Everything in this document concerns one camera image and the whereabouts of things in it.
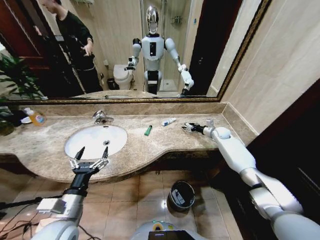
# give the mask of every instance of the person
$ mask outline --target person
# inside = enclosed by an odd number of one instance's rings
[[[42,0],[42,5],[52,14],[65,41],[85,92],[103,91],[94,64],[94,39],[89,29],[72,12],[65,9],[61,0]]]

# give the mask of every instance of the orange liquid bottle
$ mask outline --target orange liquid bottle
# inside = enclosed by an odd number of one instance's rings
[[[39,112],[31,110],[30,107],[26,107],[24,111],[29,116],[34,125],[42,126],[45,123],[45,116],[41,115]]]

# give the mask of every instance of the robotic arm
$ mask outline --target robotic arm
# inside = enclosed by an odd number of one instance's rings
[[[129,57],[128,66],[124,70],[136,70],[136,67],[139,63],[139,54],[141,51],[141,47],[142,47],[142,44],[140,39],[139,38],[133,39],[133,45],[132,45],[133,56]]]
[[[195,83],[192,80],[190,73],[188,72],[187,66],[185,64],[181,65],[180,57],[177,53],[174,41],[171,38],[168,38],[164,44],[167,52],[171,55],[172,59],[175,61],[178,67],[178,71],[181,73],[181,77],[184,81],[184,88],[182,89],[180,96],[182,97],[186,96],[188,95],[189,90],[192,88],[192,86]]]
[[[256,160],[247,148],[225,127],[185,123],[188,132],[199,132],[212,138],[228,166],[252,187],[249,191],[252,203],[260,215],[271,221],[272,229],[279,240],[319,239],[320,226],[302,216],[303,208],[291,192],[277,179],[264,175],[256,168]]]
[[[98,173],[108,163],[108,147],[96,162],[78,162],[83,147],[70,159],[75,177],[70,187],[63,192],[62,198],[43,198],[37,210],[40,213],[54,213],[50,218],[42,219],[32,240],[77,240],[78,225],[83,213],[83,202],[87,196],[90,177]]]

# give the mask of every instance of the trash can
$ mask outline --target trash can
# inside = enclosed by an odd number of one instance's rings
[[[188,210],[195,202],[195,191],[186,181],[176,181],[167,198],[168,204],[177,212]]]
[[[119,85],[116,83],[114,78],[108,78],[106,83],[108,84],[110,90],[119,90]]]

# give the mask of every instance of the silver robot head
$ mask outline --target silver robot head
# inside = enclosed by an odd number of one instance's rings
[[[159,15],[155,6],[149,6],[146,11],[146,22],[148,23],[149,33],[156,34],[158,29]]]

